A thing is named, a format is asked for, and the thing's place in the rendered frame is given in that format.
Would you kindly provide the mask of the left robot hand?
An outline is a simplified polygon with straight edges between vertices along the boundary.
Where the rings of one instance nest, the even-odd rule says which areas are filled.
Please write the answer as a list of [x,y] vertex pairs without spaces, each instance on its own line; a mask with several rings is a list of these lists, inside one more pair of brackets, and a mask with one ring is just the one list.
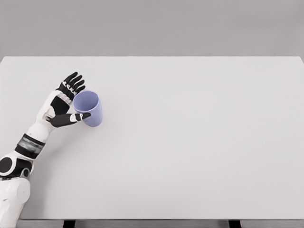
[[51,128],[73,125],[91,117],[91,113],[69,114],[68,111],[77,94],[85,89],[85,80],[77,72],[65,78],[42,105],[36,121]]

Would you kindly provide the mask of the light purple cup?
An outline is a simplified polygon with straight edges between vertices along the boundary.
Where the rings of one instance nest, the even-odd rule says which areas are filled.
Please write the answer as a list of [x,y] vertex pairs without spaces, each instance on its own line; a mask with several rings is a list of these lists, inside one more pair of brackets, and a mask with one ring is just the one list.
[[79,114],[90,113],[91,116],[84,119],[90,127],[97,127],[102,122],[102,105],[99,95],[86,90],[77,94],[72,102],[73,108]]

